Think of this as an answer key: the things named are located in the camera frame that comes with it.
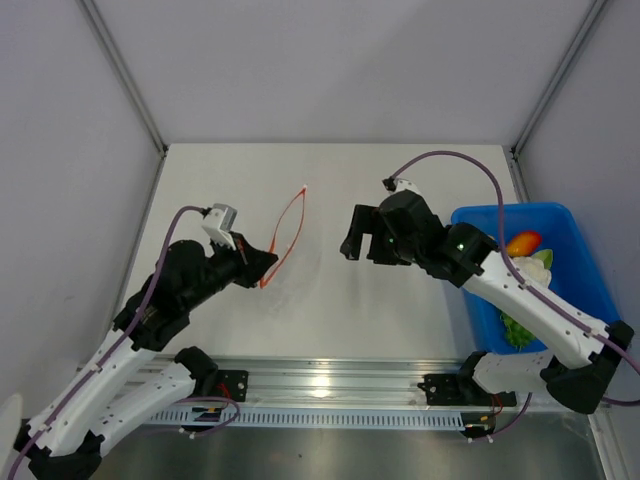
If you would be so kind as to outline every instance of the gray wall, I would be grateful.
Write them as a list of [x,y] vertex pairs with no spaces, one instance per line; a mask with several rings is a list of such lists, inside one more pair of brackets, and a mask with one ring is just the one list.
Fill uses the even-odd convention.
[[75,2],[0,2],[0,402],[96,346],[157,165]]
[[[527,146],[523,167],[534,200],[572,210],[622,318],[640,335],[640,3],[611,3]],[[640,398],[638,376],[628,365],[620,370],[612,396]],[[631,478],[640,478],[640,408],[614,416]]]
[[591,0],[98,0],[173,142],[511,144]]

